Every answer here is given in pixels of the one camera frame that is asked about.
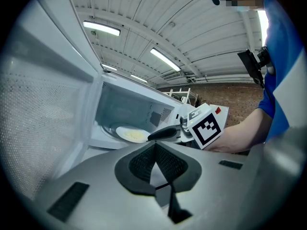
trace ceiling light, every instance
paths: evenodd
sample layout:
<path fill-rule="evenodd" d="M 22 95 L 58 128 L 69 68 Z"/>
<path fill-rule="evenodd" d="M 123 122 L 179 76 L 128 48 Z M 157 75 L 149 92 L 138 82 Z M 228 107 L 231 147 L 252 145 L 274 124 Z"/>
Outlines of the ceiling light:
<path fill-rule="evenodd" d="M 267 14 L 265 13 L 265 10 L 258 10 L 258 16 L 261 26 L 262 46 L 264 46 L 265 40 L 267 38 L 267 29 L 269 27 L 269 20 Z"/>
<path fill-rule="evenodd" d="M 131 75 L 132 77 L 134 77 L 134 78 L 136 78 L 136 79 L 138 79 L 138 80 L 141 80 L 141 81 L 143 81 L 143 82 L 147 82 L 146 80 L 144 80 L 144 79 L 140 79 L 139 77 L 137 77 L 137 76 L 134 76 L 134 75 Z"/>
<path fill-rule="evenodd" d="M 92 29 L 96 29 L 96 30 L 99 30 L 99 31 L 103 31 L 103 32 L 106 32 L 106 33 L 111 33 L 115 36 L 120 35 L 119 29 L 116 29 L 116 28 L 108 26 L 108 25 L 102 25 L 102 24 L 90 22 L 90 21 L 83 21 L 83 26 L 88 27 L 88 28 L 92 28 Z"/>
<path fill-rule="evenodd" d="M 107 65 L 105 65 L 105 64 L 102 64 L 104 67 L 106 67 L 106 68 L 110 68 L 110 69 L 112 69 L 112 70 L 114 70 L 114 71 L 117 71 L 117 69 L 116 68 L 114 68 L 114 67 L 110 67 L 110 66 L 107 66 Z"/>
<path fill-rule="evenodd" d="M 160 58 L 162 61 L 164 61 L 166 64 L 168 64 L 170 67 L 172 67 L 175 71 L 180 71 L 180 68 L 169 58 L 167 58 L 165 55 L 163 55 L 161 52 L 153 48 L 150 53 L 154 54 L 158 58 Z"/>

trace wall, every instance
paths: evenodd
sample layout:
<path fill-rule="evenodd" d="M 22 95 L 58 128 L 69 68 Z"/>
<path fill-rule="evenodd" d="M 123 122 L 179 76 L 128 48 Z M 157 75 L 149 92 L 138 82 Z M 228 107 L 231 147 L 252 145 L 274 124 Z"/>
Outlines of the wall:
<path fill-rule="evenodd" d="M 216 104 L 229 107 L 226 126 L 232 126 L 242 122 L 263 98 L 263 90 L 256 84 L 239 83 L 211 83 L 190 86 L 181 86 L 182 91 L 191 88 L 207 104 Z M 179 91 L 180 87 L 174 87 L 173 91 Z M 170 91 L 170 88 L 159 89 L 162 92 Z"/>

